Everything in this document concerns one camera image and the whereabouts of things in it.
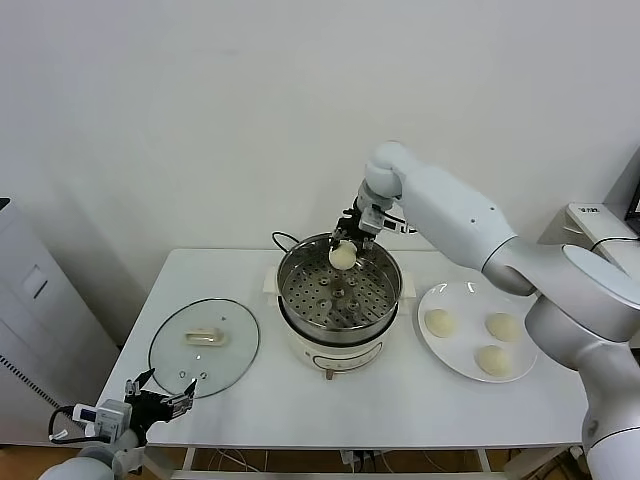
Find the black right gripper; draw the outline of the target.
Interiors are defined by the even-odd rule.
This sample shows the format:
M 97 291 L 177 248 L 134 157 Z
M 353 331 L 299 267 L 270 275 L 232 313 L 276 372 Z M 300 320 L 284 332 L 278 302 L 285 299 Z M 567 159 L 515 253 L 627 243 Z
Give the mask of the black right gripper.
M 331 234 L 331 245 L 339 246 L 342 240 L 360 240 L 360 248 L 371 251 L 375 245 L 375 237 L 372 233 L 360 228 L 362 211 L 354 200 L 352 206 L 342 212 L 342 217 Z

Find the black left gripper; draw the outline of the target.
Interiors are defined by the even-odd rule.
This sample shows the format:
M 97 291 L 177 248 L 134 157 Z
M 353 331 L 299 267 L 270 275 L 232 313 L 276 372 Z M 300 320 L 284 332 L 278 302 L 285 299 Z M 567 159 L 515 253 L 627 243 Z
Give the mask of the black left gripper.
M 153 425 L 156 422 L 169 422 L 172 413 L 186 413 L 194 402 L 197 380 L 192 379 L 189 386 L 180 394 L 171 397 L 142 388 L 153 377 L 154 368 L 140 373 L 134 380 L 125 384 L 125 402 L 132 407 L 131 425 Z

